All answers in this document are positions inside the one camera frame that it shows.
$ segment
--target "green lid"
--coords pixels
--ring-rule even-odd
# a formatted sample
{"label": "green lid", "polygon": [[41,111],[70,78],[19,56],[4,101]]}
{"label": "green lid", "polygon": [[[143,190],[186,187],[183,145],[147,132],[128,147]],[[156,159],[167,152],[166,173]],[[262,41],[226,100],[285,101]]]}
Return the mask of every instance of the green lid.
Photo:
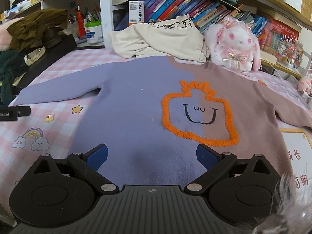
{"label": "green lid", "polygon": [[92,21],[92,22],[85,23],[85,28],[96,27],[100,25],[101,25],[101,21]]}

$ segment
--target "gray ribbed plate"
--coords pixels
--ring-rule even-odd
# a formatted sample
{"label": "gray ribbed plate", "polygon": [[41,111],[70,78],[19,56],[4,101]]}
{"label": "gray ribbed plate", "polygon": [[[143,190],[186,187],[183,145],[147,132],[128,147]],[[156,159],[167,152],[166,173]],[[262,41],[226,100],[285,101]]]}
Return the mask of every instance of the gray ribbed plate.
{"label": "gray ribbed plate", "polygon": [[238,229],[217,218],[200,196],[179,186],[125,186],[102,196],[84,218],[63,227],[19,224],[11,234],[232,234]]}

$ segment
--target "cloud print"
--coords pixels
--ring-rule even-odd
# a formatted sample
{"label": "cloud print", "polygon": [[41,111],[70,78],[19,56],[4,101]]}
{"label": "cloud print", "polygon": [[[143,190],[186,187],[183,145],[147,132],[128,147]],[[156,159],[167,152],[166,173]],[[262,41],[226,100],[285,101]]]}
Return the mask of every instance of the cloud print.
{"label": "cloud print", "polygon": [[25,138],[19,136],[15,142],[13,142],[13,148],[24,148],[26,145]]}
{"label": "cloud print", "polygon": [[32,150],[37,150],[37,151],[46,151],[49,148],[49,143],[48,140],[39,137],[33,144],[32,144]]}

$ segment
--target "purple book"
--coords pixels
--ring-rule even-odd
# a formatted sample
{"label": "purple book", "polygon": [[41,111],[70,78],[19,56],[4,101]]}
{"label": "purple book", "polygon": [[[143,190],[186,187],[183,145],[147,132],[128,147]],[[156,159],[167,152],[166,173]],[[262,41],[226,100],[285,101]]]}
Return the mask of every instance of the purple book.
{"label": "purple book", "polygon": [[150,6],[145,12],[144,12],[144,21],[146,21],[149,16],[153,13],[153,10],[160,4],[163,0],[156,0],[152,6]]}

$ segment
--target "pen holder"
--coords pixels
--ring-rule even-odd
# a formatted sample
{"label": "pen holder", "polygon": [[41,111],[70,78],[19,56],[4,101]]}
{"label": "pen holder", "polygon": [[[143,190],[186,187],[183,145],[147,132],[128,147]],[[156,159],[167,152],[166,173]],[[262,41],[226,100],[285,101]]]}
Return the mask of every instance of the pen holder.
{"label": "pen holder", "polygon": [[97,44],[103,42],[101,21],[85,23],[85,35],[89,44]]}

